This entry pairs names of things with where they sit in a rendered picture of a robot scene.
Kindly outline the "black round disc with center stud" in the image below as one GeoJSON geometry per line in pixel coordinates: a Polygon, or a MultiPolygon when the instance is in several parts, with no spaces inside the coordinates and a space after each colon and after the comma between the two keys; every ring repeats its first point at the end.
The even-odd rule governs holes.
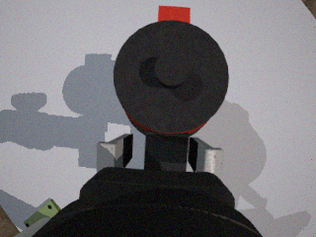
{"type": "MultiPolygon", "coordinates": [[[[136,125],[129,117],[128,115],[126,115],[127,118],[129,119],[129,121],[131,122],[131,124],[139,131],[141,132],[142,134],[145,135],[145,130],[143,130],[142,128],[140,128],[138,125],[136,125]]],[[[189,133],[190,136],[194,135],[195,133],[197,133],[199,130],[201,129],[201,127],[199,129],[197,129],[197,131],[195,132],[192,132],[192,133],[189,133]]]]}

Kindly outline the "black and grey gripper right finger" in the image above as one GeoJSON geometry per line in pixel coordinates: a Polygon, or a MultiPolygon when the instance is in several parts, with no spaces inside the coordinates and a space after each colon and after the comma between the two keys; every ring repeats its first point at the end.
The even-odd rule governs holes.
{"type": "Polygon", "coordinates": [[[224,150],[213,148],[198,137],[190,137],[188,161],[197,172],[213,173],[221,181],[224,150]]]}

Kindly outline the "red kettle with black handle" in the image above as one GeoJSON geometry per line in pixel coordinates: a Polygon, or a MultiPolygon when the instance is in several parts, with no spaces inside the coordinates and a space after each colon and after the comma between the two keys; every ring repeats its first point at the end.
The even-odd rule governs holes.
{"type": "Polygon", "coordinates": [[[211,35],[190,24],[190,12],[159,6],[158,22],[133,33],[115,61],[118,100],[146,130],[145,170],[186,172],[189,133],[217,113],[227,94],[225,55],[211,35]]]}

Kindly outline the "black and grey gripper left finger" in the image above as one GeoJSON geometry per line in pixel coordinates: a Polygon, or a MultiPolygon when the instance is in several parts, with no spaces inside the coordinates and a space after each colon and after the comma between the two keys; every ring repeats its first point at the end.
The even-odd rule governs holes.
{"type": "Polygon", "coordinates": [[[125,133],[109,142],[97,143],[97,173],[106,167],[126,167],[132,158],[133,134],[125,133]]]}

